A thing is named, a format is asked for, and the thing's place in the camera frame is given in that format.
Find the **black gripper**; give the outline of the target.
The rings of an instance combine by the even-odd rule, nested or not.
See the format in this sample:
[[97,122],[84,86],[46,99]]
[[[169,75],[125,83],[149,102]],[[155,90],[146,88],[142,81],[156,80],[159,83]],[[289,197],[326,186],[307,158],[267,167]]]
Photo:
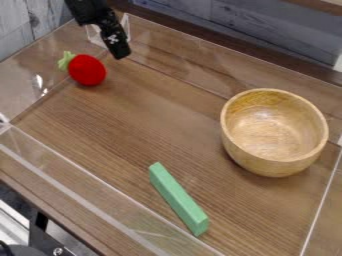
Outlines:
[[130,54],[126,34],[114,16],[106,17],[106,0],[64,0],[70,14],[80,26],[97,24],[100,37],[116,60]]

